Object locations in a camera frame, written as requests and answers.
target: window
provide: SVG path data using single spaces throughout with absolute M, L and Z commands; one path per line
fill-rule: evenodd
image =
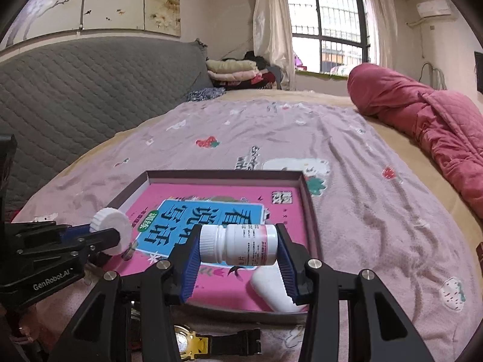
M 288 0 L 298 70 L 348 76 L 369 61 L 364 0 Z

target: pile of clothes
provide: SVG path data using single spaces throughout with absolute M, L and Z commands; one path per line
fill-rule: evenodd
M 276 89 L 276 77 L 267 69 L 267 62 L 262 57 L 252 56 L 251 59 L 249 53 L 244 60 L 207 60 L 213 85 L 227 90 Z
M 222 96 L 226 92 L 224 88 L 207 87 L 202 90 L 192 91 L 187 95 L 188 102 L 202 102 L 209 101 L 214 98 Z

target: medicine bottle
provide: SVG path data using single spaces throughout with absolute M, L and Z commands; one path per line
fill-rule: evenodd
M 273 224 L 208 224 L 201 228 L 202 262 L 227 265 L 273 265 L 278 235 Z

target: white cap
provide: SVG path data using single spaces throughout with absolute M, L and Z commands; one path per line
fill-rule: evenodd
M 201 227 L 200 256 L 202 262 L 218 262 L 216 253 L 218 227 L 216 224 L 205 224 Z
M 112 248 L 104 250 L 104 253 L 115 256 L 124 253 L 129 248 L 129 243 L 131 242 L 131 222 L 125 213 L 115 208 L 103 208 L 92 218 L 89 231 L 95 233 L 96 231 L 111 228 L 119 232 L 119 243 Z

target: white curtain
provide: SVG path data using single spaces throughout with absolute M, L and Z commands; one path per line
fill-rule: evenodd
M 253 15 L 253 47 L 282 69 L 282 89 L 295 89 L 294 50 L 288 0 L 257 0 Z
M 369 31 L 369 57 L 373 64 L 395 69 L 398 22 L 394 0 L 366 0 Z

